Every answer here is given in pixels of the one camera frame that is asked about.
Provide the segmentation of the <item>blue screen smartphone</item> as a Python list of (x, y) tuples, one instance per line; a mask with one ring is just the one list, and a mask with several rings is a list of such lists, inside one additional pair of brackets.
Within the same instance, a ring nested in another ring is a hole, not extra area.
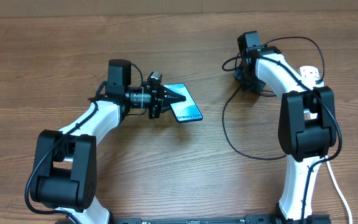
[(197, 107), (194, 99), (192, 98), (190, 92), (184, 84), (168, 84), (164, 85), (164, 87), (186, 98), (185, 101), (172, 103), (170, 105), (173, 115), (178, 123), (201, 121), (203, 119), (201, 111)]

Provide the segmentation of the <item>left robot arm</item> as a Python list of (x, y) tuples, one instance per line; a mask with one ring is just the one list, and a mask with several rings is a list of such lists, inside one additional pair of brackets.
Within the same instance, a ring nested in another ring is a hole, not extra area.
[(154, 119), (172, 104), (186, 101), (186, 96), (161, 84), (159, 72), (152, 72), (140, 86), (133, 87), (134, 67), (129, 60), (109, 60), (108, 79), (89, 99), (89, 109), (66, 127), (39, 134), (24, 192), (31, 212), (63, 214), (72, 223), (113, 223), (112, 213), (96, 198), (98, 144), (133, 108)]

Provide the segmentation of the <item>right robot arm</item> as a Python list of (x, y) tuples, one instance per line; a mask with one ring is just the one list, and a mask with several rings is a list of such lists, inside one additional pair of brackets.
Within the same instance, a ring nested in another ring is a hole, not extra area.
[(332, 89), (319, 75), (296, 72), (275, 46), (261, 43), (256, 31), (240, 35), (237, 44), (241, 64), (235, 79), (254, 93), (269, 86), (281, 101), (278, 140), (287, 169), (272, 223), (330, 223), (329, 215), (313, 214), (311, 201), (329, 148), (341, 145)]

